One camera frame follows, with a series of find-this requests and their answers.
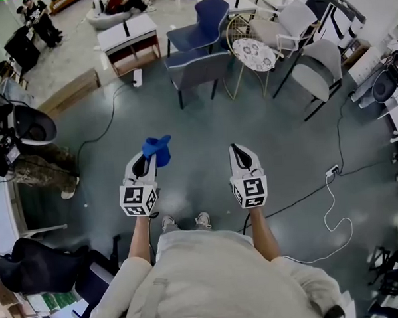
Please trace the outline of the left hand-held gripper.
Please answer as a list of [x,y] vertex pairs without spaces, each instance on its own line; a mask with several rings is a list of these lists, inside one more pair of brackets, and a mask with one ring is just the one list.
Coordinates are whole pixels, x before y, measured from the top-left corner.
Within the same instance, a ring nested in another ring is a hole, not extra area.
[[157,160],[140,151],[129,160],[120,186],[120,207],[129,217],[149,216],[157,202]]

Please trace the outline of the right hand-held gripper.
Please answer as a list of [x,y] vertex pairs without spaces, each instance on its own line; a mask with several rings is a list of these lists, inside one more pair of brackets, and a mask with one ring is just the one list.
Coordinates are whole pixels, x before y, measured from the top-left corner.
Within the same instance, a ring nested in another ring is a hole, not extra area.
[[256,153],[243,145],[230,144],[229,159],[230,184],[241,208],[264,206],[268,198],[268,183]]

